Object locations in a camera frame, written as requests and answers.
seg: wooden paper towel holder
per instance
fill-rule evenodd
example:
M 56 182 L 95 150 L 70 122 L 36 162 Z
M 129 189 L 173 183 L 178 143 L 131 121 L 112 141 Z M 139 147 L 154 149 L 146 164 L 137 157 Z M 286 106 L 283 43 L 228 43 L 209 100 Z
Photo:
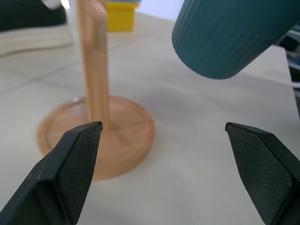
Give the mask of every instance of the wooden paper towel holder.
M 51 112 L 38 130 L 44 155 L 61 136 L 78 125 L 102 121 L 94 180 L 112 178 L 135 168 L 151 150 L 155 127 L 149 113 L 123 97 L 109 96 L 105 0 L 77 0 L 87 96 Z

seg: yellow block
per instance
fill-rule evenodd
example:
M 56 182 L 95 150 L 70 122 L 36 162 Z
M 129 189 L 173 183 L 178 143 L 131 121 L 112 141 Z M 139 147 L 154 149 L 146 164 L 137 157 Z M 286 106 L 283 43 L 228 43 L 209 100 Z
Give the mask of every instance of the yellow block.
M 135 8 L 137 2 L 106 2 L 107 5 L 107 30 L 129 31 L 133 29 L 135 21 Z

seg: round wooden base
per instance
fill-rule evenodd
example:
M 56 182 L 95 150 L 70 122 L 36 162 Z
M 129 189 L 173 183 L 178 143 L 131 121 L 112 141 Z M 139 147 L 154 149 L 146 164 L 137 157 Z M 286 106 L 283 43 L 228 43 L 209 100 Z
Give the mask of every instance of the round wooden base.
M 154 122 L 137 103 L 122 97 L 110 97 L 110 121 L 109 131 L 101 134 L 94 180 L 130 171 L 147 156 L 153 144 Z M 85 98 L 59 106 L 45 118 L 38 130 L 42 153 L 48 154 L 67 130 L 88 122 Z

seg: teal ribbed cup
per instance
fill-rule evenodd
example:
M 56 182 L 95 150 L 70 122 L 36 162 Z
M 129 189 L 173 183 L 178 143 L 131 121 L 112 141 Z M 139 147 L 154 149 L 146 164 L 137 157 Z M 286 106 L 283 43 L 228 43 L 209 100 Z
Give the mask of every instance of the teal ribbed cup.
M 300 0 L 185 0 L 172 42 L 190 69 L 226 79 L 299 21 Z

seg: white table surface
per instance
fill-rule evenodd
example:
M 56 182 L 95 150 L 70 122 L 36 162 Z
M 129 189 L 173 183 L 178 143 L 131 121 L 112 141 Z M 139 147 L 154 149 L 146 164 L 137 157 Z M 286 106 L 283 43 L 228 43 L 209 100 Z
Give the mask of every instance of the white table surface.
M 110 91 L 145 107 L 157 132 L 136 169 L 92 183 L 80 225 L 263 225 L 237 171 L 225 132 L 229 121 L 273 132 L 300 158 L 284 51 L 272 47 L 235 77 L 210 80 L 175 54 L 173 23 L 137 15 L 133 33 L 109 35 Z M 41 120 L 84 95 L 77 39 L 66 48 L 1 58 L 0 79 L 2 208 L 42 157 Z

